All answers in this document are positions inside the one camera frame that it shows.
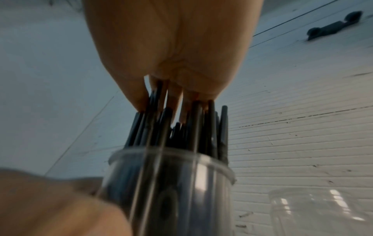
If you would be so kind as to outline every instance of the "gray wall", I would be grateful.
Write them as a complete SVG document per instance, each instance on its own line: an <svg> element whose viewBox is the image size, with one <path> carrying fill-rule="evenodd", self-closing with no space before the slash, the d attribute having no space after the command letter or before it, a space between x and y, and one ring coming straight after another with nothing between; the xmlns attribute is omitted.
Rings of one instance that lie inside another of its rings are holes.
<svg viewBox="0 0 373 236"><path fill-rule="evenodd" d="M81 14L63 4L4 2L0 167L45 174L118 88Z"/></svg>

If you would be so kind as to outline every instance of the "ribbed white surface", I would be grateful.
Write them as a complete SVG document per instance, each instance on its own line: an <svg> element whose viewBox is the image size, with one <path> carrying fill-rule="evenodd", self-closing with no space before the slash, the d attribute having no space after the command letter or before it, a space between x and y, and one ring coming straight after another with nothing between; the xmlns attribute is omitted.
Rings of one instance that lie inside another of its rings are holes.
<svg viewBox="0 0 373 236"><path fill-rule="evenodd" d="M373 1L333 4L252 47L216 101L229 107L237 236L274 235L267 193L283 187L341 189L373 212ZM364 11L359 25L305 41L308 29L355 10ZM102 175L133 115L118 93L48 175Z"/></svg>

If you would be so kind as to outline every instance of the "bundle of black rods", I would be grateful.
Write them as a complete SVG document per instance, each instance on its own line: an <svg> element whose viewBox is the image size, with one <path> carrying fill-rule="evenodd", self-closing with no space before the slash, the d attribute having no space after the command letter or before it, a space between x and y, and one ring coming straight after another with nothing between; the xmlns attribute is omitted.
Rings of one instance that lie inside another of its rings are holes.
<svg viewBox="0 0 373 236"><path fill-rule="evenodd" d="M214 101L208 101L208 110L194 101L186 123L171 128L173 111L158 111L162 84L149 97L145 112L137 112L124 148L131 146L173 147L202 153L228 164L228 107L223 106L220 118Z"/></svg>

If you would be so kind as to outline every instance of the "human hand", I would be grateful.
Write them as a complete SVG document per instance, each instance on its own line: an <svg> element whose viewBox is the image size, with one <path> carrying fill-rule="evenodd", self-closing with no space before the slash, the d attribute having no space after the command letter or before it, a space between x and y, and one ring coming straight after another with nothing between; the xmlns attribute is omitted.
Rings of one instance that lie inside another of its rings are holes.
<svg viewBox="0 0 373 236"><path fill-rule="evenodd" d="M164 86L163 108L180 121L194 100L214 100L234 78L250 44L263 0L86 0L85 16L103 65L138 111L144 76Z"/></svg>
<svg viewBox="0 0 373 236"><path fill-rule="evenodd" d="M0 171L1 235L132 236L119 208L88 195L100 183Z"/></svg>

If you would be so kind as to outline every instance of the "clear plastic cup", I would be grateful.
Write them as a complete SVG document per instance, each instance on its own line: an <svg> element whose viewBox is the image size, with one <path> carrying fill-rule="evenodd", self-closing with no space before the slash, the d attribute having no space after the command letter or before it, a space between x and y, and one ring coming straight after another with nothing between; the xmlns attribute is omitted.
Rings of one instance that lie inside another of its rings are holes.
<svg viewBox="0 0 373 236"><path fill-rule="evenodd" d="M234 173L186 150L129 148L113 154L99 197L119 205L135 236L229 236Z"/></svg>
<svg viewBox="0 0 373 236"><path fill-rule="evenodd" d="M348 193L336 189L280 189L269 193L277 236L368 236L371 218Z"/></svg>

